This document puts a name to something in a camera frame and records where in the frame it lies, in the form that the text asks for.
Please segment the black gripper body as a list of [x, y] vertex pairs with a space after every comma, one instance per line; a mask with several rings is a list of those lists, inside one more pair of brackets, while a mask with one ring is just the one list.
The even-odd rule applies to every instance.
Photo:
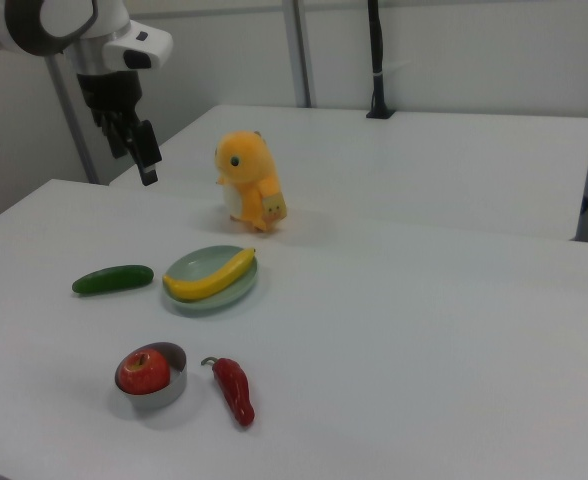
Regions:
[[142, 89], [136, 71], [78, 74], [77, 80], [96, 125], [102, 125], [104, 120], [138, 122], [135, 108], [142, 98]]

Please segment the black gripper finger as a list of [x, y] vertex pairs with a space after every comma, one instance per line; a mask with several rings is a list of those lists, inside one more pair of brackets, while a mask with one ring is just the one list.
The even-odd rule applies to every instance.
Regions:
[[156, 164], [162, 160], [151, 122], [143, 120], [135, 125], [131, 140], [132, 156], [137, 164], [141, 182], [144, 186], [149, 186], [158, 181]]
[[133, 112], [103, 112], [100, 128], [106, 137], [114, 158], [132, 155], [132, 125], [135, 120]]

